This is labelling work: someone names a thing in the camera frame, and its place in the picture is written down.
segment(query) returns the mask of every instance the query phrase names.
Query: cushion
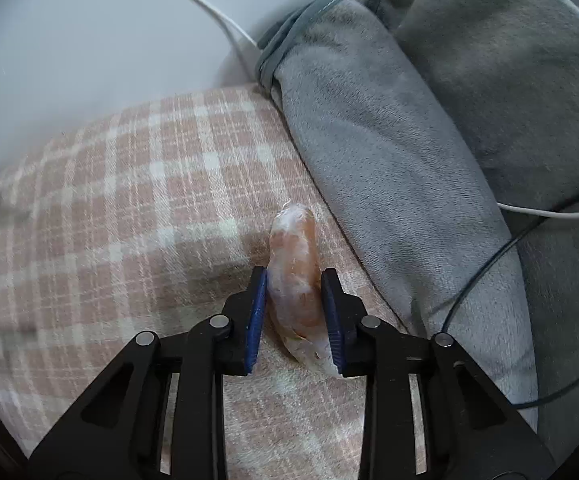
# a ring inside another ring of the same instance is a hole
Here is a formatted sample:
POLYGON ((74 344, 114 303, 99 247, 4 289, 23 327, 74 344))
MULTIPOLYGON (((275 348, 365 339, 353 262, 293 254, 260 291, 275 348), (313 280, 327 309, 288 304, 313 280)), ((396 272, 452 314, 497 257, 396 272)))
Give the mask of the cushion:
MULTIPOLYGON (((397 325, 253 87, 124 110, 2 173, 0 417, 22 450, 137 332, 189 330, 243 290, 288 200, 314 211, 321 268, 397 325)), ((362 378, 307 371, 266 320, 253 374, 224 380, 231 478, 356 478, 363 408, 362 378)))

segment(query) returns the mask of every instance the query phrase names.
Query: green-gray fabric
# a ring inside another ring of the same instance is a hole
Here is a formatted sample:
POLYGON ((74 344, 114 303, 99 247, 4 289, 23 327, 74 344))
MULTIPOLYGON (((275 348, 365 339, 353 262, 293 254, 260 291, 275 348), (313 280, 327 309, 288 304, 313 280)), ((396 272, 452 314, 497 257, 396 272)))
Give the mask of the green-gray fabric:
MULTIPOLYGON (((318 0, 299 14, 266 36, 259 81, 380 292, 413 333, 432 335, 509 238, 503 216, 451 119, 375 15, 354 0, 318 0)), ((515 252, 468 297, 451 333, 512 401, 536 395, 515 252)))
MULTIPOLYGON (((452 117, 503 203, 579 193, 579 9, 568 0, 368 0, 452 117)), ((512 232, 527 219, 509 214, 512 232)), ((539 393, 579 375, 579 222, 519 247, 539 393)), ((557 462, 579 443, 579 388, 539 410, 557 462)))

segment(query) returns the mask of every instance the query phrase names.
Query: gray blanket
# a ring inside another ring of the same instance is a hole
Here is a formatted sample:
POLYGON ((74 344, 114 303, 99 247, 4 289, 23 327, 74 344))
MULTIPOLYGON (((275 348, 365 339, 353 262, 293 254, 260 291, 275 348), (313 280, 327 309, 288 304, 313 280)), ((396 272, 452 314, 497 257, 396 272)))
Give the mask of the gray blanket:
MULTIPOLYGON (((542 208, 579 192, 579 10, 368 4, 382 24, 352 0, 297 10, 264 38, 258 76, 385 299, 431 335, 509 237, 492 191, 542 208)), ((579 222, 548 222, 519 254, 523 273, 509 254, 450 330, 512 402, 537 394, 534 349, 542 395, 579 375, 579 222)), ((562 461, 579 441, 579 389, 539 410, 538 431, 562 461)))

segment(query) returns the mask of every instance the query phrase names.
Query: folded gray blanket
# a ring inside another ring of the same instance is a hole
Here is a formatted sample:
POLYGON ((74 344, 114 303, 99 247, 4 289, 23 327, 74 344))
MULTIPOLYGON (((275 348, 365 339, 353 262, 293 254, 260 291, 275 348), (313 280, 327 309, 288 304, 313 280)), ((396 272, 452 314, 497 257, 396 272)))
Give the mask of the folded gray blanket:
MULTIPOLYGON (((314 2, 263 43, 260 82, 362 264, 410 332, 438 332, 452 298, 509 238, 472 153, 358 2, 314 2)), ((515 253, 467 298, 451 333, 512 401, 536 395, 515 253)))
MULTIPOLYGON (((262 41, 258 78, 385 299, 431 335, 507 225, 527 222, 511 214, 506 225, 493 194, 550 208, 579 192, 579 9, 368 6, 382 24, 352 0, 297 10, 262 41)), ((548 222, 519 255, 522 273, 510 253, 450 330, 512 402, 537 395, 535 351, 540 394, 579 375, 579 222, 548 222)), ((579 388, 538 417, 562 462, 579 442, 579 388)))

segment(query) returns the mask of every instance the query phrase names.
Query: gray plush fabric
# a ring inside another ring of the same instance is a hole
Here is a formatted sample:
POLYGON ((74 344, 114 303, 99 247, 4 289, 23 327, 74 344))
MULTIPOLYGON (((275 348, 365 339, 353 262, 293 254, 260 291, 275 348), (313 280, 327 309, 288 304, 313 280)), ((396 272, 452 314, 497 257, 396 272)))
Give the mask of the gray plush fabric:
MULTIPOLYGON (((579 193, 579 9, 568 0, 369 0, 455 122, 500 202, 579 193)), ((507 215, 512 232, 527 219, 507 215)), ((549 221, 519 255, 539 393, 579 376, 579 222, 549 221)), ((579 443, 579 388, 539 410, 557 462, 579 443)))
MULTIPOLYGON (((411 332, 432 335, 448 302, 509 238, 472 153, 361 4, 315 2, 263 46, 261 84, 332 213, 396 314, 411 332)), ((476 287, 451 333, 512 402, 536 395, 516 253, 476 287)))

